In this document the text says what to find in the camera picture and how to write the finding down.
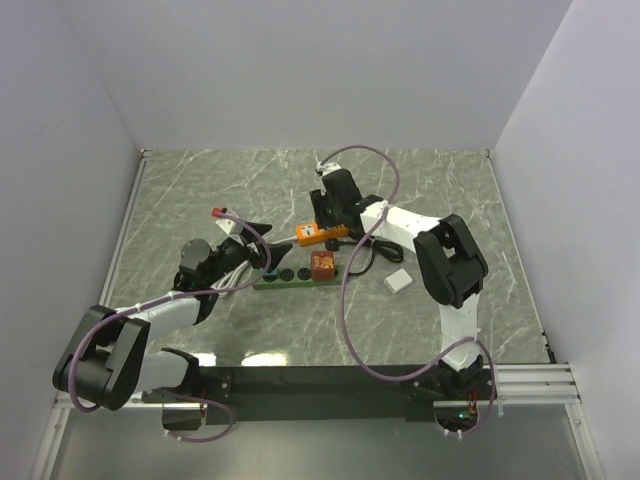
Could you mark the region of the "red cube socket adapter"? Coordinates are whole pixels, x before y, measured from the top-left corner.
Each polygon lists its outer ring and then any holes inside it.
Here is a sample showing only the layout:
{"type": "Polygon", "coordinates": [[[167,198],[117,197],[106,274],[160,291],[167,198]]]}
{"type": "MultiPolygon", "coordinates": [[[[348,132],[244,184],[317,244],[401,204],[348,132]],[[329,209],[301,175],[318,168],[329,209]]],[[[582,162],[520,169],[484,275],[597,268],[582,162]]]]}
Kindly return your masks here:
{"type": "Polygon", "coordinates": [[[334,254],[328,250],[313,251],[310,261],[311,279],[314,282],[328,282],[336,273],[334,254]]]}

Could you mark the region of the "green power strip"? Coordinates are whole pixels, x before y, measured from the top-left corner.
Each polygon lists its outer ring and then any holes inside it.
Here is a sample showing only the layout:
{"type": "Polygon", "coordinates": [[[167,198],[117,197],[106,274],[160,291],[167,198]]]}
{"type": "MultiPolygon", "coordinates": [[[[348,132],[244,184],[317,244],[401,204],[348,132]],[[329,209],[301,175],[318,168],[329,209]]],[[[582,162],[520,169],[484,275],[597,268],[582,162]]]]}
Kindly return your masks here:
{"type": "Polygon", "coordinates": [[[337,286],[342,282],[344,276],[344,266],[336,266],[336,275],[333,280],[328,282],[314,282],[311,279],[311,271],[306,267],[294,268],[276,268],[278,270],[278,278],[272,282],[266,282],[262,278],[256,276],[258,281],[252,285],[254,290],[283,290],[295,288],[314,288],[337,286]]]}

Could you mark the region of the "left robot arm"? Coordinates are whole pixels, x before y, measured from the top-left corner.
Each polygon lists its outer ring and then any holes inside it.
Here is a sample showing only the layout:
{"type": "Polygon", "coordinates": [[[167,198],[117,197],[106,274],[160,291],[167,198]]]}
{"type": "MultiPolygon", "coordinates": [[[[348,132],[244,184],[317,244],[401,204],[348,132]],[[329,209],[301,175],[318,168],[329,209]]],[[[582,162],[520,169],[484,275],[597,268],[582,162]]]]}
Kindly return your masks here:
{"type": "Polygon", "coordinates": [[[82,411],[115,411],[133,394],[156,388],[179,402],[193,399],[200,388],[198,359],[172,348],[150,353],[148,345],[205,321],[220,296],[212,286],[241,265],[259,272],[277,267],[293,245],[261,242],[270,228],[250,223],[217,247],[204,239],[188,241],[172,289],[144,307],[90,307],[54,369],[53,386],[72,395],[82,411]]]}

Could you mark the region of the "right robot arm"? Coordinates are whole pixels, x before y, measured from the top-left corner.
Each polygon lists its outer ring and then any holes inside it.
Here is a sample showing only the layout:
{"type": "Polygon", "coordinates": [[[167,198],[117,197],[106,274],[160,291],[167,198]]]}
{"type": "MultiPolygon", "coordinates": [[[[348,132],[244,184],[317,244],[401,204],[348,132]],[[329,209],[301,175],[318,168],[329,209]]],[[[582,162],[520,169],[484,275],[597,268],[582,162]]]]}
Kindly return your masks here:
{"type": "Polygon", "coordinates": [[[363,196],[349,170],[318,166],[323,188],[310,192],[322,228],[345,226],[354,249],[389,240],[416,255],[426,291],[438,303],[440,354],[430,368],[452,399],[469,392],[483,367],[477,343],[478,303],[488,264],[465,221],[417,214],[376,195],[363,196]]]}

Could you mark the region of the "orange power strip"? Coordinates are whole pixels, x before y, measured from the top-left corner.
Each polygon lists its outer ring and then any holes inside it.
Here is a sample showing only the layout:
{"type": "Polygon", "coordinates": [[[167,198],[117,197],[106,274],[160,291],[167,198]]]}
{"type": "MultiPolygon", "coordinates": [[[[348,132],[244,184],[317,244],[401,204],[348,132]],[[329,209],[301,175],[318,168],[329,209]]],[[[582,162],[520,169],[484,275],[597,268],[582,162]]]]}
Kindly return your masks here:
{"type": "Polygon", "coordinates": [[[315,221],[303,223],[296,227],[296,240],[301,247],[323,243],[326,240],[346,237],[348,235],[349,229],[345,226],[322,229],[315,221]]]}

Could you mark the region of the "white charger plug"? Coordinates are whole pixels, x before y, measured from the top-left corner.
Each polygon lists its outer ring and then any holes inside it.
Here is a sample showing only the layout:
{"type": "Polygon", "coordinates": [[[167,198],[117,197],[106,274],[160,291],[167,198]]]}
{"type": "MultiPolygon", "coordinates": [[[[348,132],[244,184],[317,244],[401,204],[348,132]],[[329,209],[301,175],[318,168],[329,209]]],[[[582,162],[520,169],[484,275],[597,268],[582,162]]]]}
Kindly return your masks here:
{"type": "Polygon", "coordinates": [[[387,288],[397,294],[413,283],[412,277],[405,269],[399,269],[384,279],[387,288]]]}

